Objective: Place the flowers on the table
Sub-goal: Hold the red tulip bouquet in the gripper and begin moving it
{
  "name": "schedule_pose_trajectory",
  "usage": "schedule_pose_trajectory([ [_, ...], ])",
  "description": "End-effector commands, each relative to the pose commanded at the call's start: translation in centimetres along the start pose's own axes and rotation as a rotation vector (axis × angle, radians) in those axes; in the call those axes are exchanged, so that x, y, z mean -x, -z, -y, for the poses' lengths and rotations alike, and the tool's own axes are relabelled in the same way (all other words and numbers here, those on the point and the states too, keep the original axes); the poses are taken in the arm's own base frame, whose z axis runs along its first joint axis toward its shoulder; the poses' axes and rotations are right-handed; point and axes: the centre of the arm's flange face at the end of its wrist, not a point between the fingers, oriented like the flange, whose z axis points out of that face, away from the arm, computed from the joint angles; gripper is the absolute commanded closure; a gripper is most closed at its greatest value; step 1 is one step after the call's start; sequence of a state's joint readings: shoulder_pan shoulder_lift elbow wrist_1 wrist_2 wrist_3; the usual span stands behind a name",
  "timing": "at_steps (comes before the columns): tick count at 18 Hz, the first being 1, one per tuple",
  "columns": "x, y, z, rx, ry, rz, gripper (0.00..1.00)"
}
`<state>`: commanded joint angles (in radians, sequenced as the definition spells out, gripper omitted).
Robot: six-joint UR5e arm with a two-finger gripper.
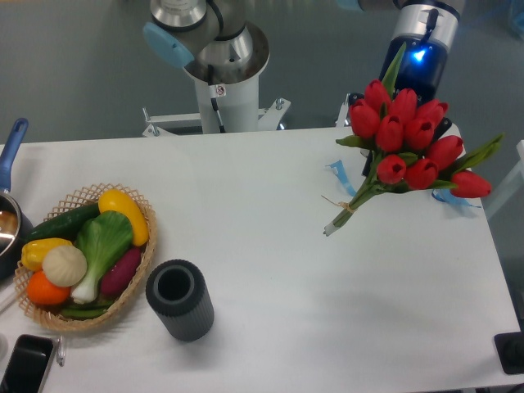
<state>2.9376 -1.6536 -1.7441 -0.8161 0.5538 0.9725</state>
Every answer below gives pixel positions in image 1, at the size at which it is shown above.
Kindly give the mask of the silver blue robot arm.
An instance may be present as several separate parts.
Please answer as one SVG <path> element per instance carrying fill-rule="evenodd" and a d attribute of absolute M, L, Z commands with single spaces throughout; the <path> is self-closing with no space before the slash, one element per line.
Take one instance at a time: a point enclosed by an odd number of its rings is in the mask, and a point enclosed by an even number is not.
<path fill-rule="evenodd" d="M 393 93 L 411 88 L 418 101 L 433 99 L 463 13 L 463 1 L 340 1 L 351 11 L 398 9 L 382 71 L 405 46 Z M 276 130 L 290 107 L 277 99 L 259 107 L 259 76 L 269 61 L 261 29 L 246 20 L 243 1 L 153 1 L 143 27 L 149 48 L 192 78 L 204 133 Z"/>

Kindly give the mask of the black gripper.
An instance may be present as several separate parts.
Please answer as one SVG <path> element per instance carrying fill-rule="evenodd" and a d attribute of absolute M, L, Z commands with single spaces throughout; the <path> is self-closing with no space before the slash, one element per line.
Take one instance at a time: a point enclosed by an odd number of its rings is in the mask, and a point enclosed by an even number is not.
<path fill-rule="evenodd" d="M 397 90 L 411 88 L 418 95 L 420 102 L 429 102 L 436 96 L 436 90 L 447 62 L 448 50 L 438 42 L 422 42 L 420 38 L 407 36 L 394 38 L 388 47 L 379 79 L 385 75 L 403 43 L 406 44 L 406 49 L 400 63 L 395 88 Z M 442 138 L 452 125 L 453 122 L 449 118 L 443 118 L 435 128 L 433 141 L 436 142 Z M 368 177 L 373 163 L 373 151 L 362 151 L 362 153 L 366 158 L 362 175 Z"/>

